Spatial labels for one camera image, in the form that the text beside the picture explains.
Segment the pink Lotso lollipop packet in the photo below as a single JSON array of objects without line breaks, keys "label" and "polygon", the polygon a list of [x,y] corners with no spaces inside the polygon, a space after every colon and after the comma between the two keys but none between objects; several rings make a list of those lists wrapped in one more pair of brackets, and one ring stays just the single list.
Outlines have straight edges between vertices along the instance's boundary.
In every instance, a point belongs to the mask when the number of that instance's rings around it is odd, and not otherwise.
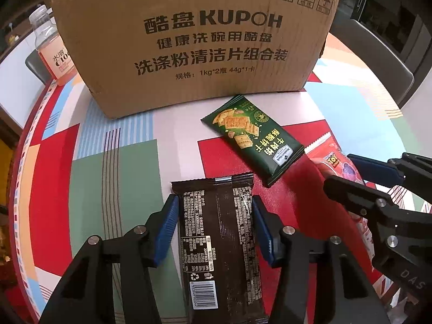
[{"label": "pink Lotso lollipop packet", "polygon": [[367,183],[402,187],[431,201],[431,159],[410,153],[387,162],[345,156],[329,132],[305,152],[325,172],[327,197],[366,219],[373,267],[391,279],[419,282],[431,265],[431,215],[402,209],[391,195]]}]

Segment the dark brown snack packet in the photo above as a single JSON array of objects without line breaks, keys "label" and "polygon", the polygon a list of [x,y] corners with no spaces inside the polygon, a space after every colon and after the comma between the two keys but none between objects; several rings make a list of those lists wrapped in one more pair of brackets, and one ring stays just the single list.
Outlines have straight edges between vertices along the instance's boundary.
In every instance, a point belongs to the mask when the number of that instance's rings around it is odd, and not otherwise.
[{"label": "dark brown snack packet", "polygon": [[267,323],[252,216],[253,174],[175,181],[189,323]]}]

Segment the grey chair right near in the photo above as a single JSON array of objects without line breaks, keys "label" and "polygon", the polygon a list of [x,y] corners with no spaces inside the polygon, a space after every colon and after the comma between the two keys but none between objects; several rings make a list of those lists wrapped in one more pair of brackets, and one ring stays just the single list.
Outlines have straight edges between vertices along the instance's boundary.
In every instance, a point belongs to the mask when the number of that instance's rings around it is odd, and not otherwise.
[{"label": "grey chair right near", "polygon": [[409,68],[370,30],[354,19],[334,20],[330,33],[355,53],[399,107],[414,84]]}]

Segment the grey chair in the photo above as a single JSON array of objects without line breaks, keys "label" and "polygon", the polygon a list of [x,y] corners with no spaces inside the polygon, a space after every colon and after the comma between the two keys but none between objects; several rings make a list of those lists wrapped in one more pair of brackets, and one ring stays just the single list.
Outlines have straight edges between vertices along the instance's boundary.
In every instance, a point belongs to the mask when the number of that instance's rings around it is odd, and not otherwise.
[{"label": "grey chair", "polygon": [[44,84],[50,83],[52,76],[43,63],[37,50],[33,50],[25,60],[27,68]]},{"label": "grey chair", "polygon": [[355,53],[399,107],[414,84],[409,68],[370,30],[354,19],[334,20],[330,33]]}]

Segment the colourful patchwork tablecloth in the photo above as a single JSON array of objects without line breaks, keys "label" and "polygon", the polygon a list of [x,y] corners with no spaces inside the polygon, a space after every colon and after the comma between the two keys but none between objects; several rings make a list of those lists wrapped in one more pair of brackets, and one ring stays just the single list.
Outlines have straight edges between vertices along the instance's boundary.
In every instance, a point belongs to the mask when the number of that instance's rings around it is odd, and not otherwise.
[{"label": "colourful patchwork tablecloth", "polygon": [[[303,90],[250,101],[305,146],[331,133],[343,152],[378,160],[422,149],[380,80],[332,35]],[[113,238],[145,221],[172,181],[248,170],[202,122],[222,104],[188,102],[110,120],[80,77],[39,90],[9,197],[12,259],[33,320],[89,236]]]}]

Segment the dark green cracker packet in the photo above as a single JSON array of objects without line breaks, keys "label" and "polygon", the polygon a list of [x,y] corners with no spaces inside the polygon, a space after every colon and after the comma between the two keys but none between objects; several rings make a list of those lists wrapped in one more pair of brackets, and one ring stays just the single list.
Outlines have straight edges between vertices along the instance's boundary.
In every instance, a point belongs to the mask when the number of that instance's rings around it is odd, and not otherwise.
[{"label": "dark green cracker packet", "polygon": [[266,187],[271,187],[305,152],[298,140],[241,94],[201,121],[225,137]]}]

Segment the grey chair left side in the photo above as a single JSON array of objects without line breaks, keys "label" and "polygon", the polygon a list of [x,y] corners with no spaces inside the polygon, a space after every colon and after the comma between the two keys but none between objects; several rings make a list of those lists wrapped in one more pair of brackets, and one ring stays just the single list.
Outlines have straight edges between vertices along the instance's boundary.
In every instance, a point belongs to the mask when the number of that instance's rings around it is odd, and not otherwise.
[{"label": "grey chair left side", "polygon": [[43,63],[37,50],[33,50],[25,60],[27,68],[44,84],[50,83],[52,76]]}]

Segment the pink drink bottle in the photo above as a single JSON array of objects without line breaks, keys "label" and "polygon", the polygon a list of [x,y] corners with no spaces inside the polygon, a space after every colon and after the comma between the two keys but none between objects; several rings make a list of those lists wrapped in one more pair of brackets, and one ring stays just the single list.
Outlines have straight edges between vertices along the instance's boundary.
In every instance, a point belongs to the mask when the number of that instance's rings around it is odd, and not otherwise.
[{"label": "pink drink bottle", "polygon": [[35,34],[35,48],[48,72],[59,86],[68,83],[77,74],[72,57],[52,21],[48,8],[42,4],[29,15]]}]

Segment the brown cardboard box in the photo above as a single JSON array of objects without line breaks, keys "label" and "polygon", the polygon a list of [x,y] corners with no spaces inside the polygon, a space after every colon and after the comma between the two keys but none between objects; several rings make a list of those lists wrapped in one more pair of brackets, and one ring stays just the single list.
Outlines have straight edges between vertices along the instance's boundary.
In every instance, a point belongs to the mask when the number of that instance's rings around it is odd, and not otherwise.
[{"label": "brown cardboard box", "polygon": [[51,0],[101,111],[117,119],[236,94],[295,92],[339,0]]}]

